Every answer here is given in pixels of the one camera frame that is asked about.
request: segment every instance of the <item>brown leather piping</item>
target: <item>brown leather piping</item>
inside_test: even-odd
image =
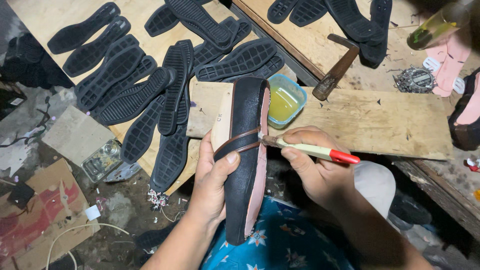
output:
[[[256,128],[252,129],[252,130],[249,130],[249,131],[246,131],[244,133],[240,133],[238,134],[237,136],[229,139],[228,141],[226,141],[225,143],[223,143],[216,151],[215,153],[213,153],[213,155],[215,156],[224,146],[226,146],[227,144],[237,140],[237,139],[240,139],[244,136],[247,136],[247,135],[251,135],[251,134],[254,134],[254,133],[258,133],[260,130],[261,130],[261,126],[257,126]],[[249,145],[246,145],[246,146],[243,146],[243,147],[240,147],[234,151],[237,151],[239,153],[243,152],[243,151],[246,151],[246,150],[249,150],[249,149],[252,149],[254,147],[257,147],[257,146],[260,146],[260,142],[256,142],[256,143],[252,143],[252,144],[249,144]]]

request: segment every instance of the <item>hammer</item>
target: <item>hammer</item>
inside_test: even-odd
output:
[[[335,43],[347,47],[348,51],[340,60],[338,60],[335,66],[330,69],[325,77],[313,89],[312,94],[321,101],[327,99],[328,95],[338,84],[345,72],[347,72],[347,69],[353,63],[360,51],[359,46],[355,42],[346,38],[337,36],[335,34],[329,34],[327,38]]]

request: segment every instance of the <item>hammer head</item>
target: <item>hammer head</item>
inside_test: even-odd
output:
[[[359,47],[355,42],[349,40],[349,39],[346,39],[344,37],[341,37],[341,36],[338,36],[338,35],[335,35],[335,34],[329,34],[327,39],[335,42],[335,43],[338,43],[340,45],[343,45],[349,49],[353,48],[353,47]]]

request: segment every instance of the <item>yellow glue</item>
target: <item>yellow glue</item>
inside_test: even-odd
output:
[[[298,108],[299,102],[283,88],[275,86],[270,89],[268,116],[279,122],[286,121]]]

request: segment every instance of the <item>wrist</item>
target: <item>wrist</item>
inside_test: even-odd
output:
[[[184,219],[185,222],[197,227],[199,231],[205,232],[207,235],[213,235],[221,222],[221,220],[218,219],[207,219],[205,217],[202,217],[198,213],[189,210],[187,210],[185,215],[183,215],[183,217],[181,218],[181,220]]]

